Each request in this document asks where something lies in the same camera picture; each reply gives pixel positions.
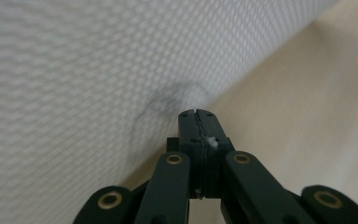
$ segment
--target wooden floor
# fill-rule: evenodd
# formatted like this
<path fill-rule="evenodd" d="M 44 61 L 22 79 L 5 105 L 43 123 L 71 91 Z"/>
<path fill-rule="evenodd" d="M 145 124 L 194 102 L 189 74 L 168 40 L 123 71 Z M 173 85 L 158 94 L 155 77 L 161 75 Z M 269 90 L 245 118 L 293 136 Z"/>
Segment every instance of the wooden floor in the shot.
<path fill-rule="evenodd" d="M 358 202 L 358 4 L 327 11 L 209 109 L 287 189 Z M 219 201 L 191 202 L 189 223 L 224 223 Z"/>

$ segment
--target metal screw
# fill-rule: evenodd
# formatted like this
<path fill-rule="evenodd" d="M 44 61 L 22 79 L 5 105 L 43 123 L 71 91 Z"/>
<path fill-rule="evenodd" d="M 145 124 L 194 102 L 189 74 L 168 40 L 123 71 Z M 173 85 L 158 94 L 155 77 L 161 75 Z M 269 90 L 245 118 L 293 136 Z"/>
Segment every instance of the metal screw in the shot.
<path fill-rule="evenodd" d="M 342 201 L 336 195 L 330 193 L 329 191 L 326 190 L 316 191 L 313 194 L 313 197 L 318 203 L 326 207 L 335 208 L 335 209 L 342 207 Z"/>
<path fill-rule="evenodd" d="M 246 155 L 238 154 L 234 156 L 234 161 L 236 161 L 237 163 L 245 164 L 249 163 L 251 159 Z"/>
<path fill-rule="evenodd" d="M 167 163 L 175 165 L 183 161 L 182 157 L 179 155 L 171 155 L 167 158 Z"/>
<path fill-rule="evenodd" d="M 107 201 L 108 198 L 113 199 L 113 201 L 108 202 Z M 98 200 L 98 206 L 100 206 L 100 208 L 102 209 L 111 209 L 117 207 L 119 204 L 121 204 L 122 201 L 123 201 L 123 197 L 119 192 L 111 191 L 101 196 L 100 200 Z"/>

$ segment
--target white textured wall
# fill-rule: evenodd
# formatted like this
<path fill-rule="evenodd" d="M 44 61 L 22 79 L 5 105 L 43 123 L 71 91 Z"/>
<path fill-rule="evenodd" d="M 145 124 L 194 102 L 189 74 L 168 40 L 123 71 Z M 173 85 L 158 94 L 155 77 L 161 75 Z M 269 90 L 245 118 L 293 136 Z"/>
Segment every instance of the white textured wall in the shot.
<path fill-rule="evenodd" d="M 0 1 L 0 224 L 70 223 L 334 1 Z"/>

